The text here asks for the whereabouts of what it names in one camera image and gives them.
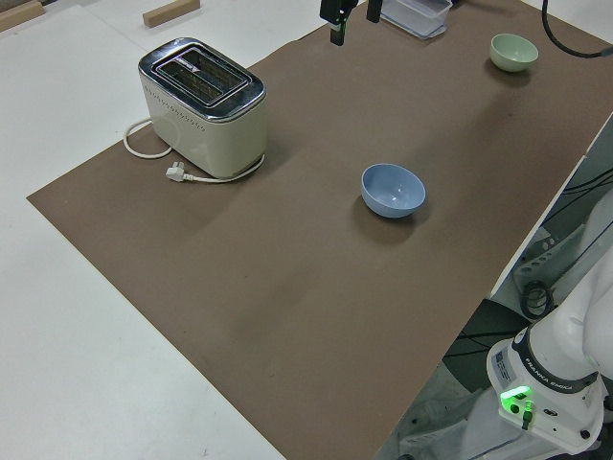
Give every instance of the white power cord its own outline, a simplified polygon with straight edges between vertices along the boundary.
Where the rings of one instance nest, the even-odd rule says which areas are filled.
[[[148,154],[144,154],[144,153],[140,153],[139,151],[136,151],[129,145],[129,143],[127,142],[127,137],[132,132],[132,129],[134,129],[135,127],[139,127],[140,125],[144,125],[145,123],[151,123],[151,117],[147,117],[127,127],[127,129],[124,132],[125,149],[129,151],[131,154],[133,154],[134,156],[138,156],[139,158],[145,158],[147,160],[154,160],[154,159],[162,158],[168,155],[172,151],[172,147],[168,147],[166,150],[160,153],[154,153],[152,155],[148,155]],[[174,163],[172,163],[172,166],[166,170],[166,177],[170,180],[174,180],[175,182],[183,182],[184,180],[186,180],[189,182],[208,182],[211,184],[223,184],[225,182],[232,182],[234,180],[241,179],[242,177],[255,171],[264,162],[264,156],[265,155],[262,155],[260,161],[256,163],[254,166],[252,166],[251,168],[249,168],[247,171],[241,172],[239,175],[235,177],[231,177],[229,179],[215,179],[213,177],[198,177],[193,174],[185,174],[185,165],[181,161],[175,161]]]
[[[124,132],[124,146],[127,149],[127,151],[132,153],[134,156],[138,156],[139,158],[146,158],[147,160],[154,160],[156,158],[162,158],[163,156],[168,155],[170,153],[170,151],[172,150],[172,147],[168,147],[166,150],[164,150],[161,153],[155,153],[153,155],[145,155],[144,153],[140,153],[139,151],[134,150],[127,143],[127,136],[130,135],[130,132],[132,132],[132,129],[134,129],[135,127],[139,127],[140,125],[144,125],[145,123],[151,123],[151,117],[147,117],[147,118],[141,120],[140,122],[133,123],[132,125],[128,126],[127,129],[125,130],[125,132]]]

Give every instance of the bowl rim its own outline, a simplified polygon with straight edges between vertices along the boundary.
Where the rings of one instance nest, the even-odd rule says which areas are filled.
[[[531,59],[517,59],[514,57],[508,57],[507,55],[505,55],[504,53],[502,53],[494,44],[494,41],[497,38],[500,38],[502,36],[511,36],[513,38],[519,38],[519,41],[528,45],[529,48],[531,48],[534,51],[534,57]],[[501,58],[505,58],[508,60],[512,60],[513,62],[521,62],[524,64],[530,64],[532,62],[535,62],[538,59],[538,48],[536,48],[536,45],[534,45],[528,38],[526,38],[525,36],[522,35],[518,35],[518,34],[509,34],[509,33],[504,33],[504,34],[496,34],[495,36],[493,36],[491,38],[491,42],[489,43],[489,48],[493,51],[495,51],[498,56],[500,56]]]
[[[390,167],[391,166],[393,168],[400,169],[400,170],[405,171],[406,173],[409,173],[409,177],[411,177],[411,179],[416,184],[418,184],[420,186],[420,191],[421,191],[420,202],[417,205],[412,206],[410,208],[404,207],[404,206],[403,207],[398,207],[398,206],[390,205],[390,204],[387,204],[387,203],[384,203],[384,202],[380,201],[379,199],[376,199],[369,192],[368,188],[364,185],[364,176],[366,175],[366,173],[368,171],[370,171],[370,170],[372,170],[374,168],[382,167],[382,166],[384,166],[384,167]],[[413,210],[416,210],[416,209],[418,209],[423,204],[423,202],[425,201],[425,198],[426,198],[425,186],[423,185],[423,182],[421,182],[421,179],[414,172],[409,171],[406,168],[404,168],[404,167],[402,167],[400,165],[397,165],[395,163],[375,163],[374,165],[369,166],[362,173],[361,183],[362,183],[362,190],[366,193],[366,195],[368,195],[369,198],[371,198],[373,201],[375,201],[376,203],[378,203],[378,204],[380,204],[382,206],[385,206],[385,207],[390,208],[390,209],[395,209],[397,211],[413,211]]]

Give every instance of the cream-colored toaster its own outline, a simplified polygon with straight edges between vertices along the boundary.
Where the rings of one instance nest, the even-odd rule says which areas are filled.
[[[138,67],[153,130],[198,168],[227,179],[262,157],[266,90],[248,70],[194,38],[176,38]]]

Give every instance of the bowl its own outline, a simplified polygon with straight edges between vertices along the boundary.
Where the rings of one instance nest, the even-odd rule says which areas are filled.
[[[412,172],[381,163],[362,173],[362,198],[380,216],[399,219],[414,213],[423,204],[425,188]]]
[[[499,34],[491,40],[489,58],[506,72],[528,69],[538,58],[536,47],[523,36]]]

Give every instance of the toaster top panel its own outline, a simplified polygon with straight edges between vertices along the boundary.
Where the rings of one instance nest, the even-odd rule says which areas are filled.
[[[177,38],[144,56],[139,70],[160,90],[211,122],[227,122],[259,103],[263,83],[193,38]]]

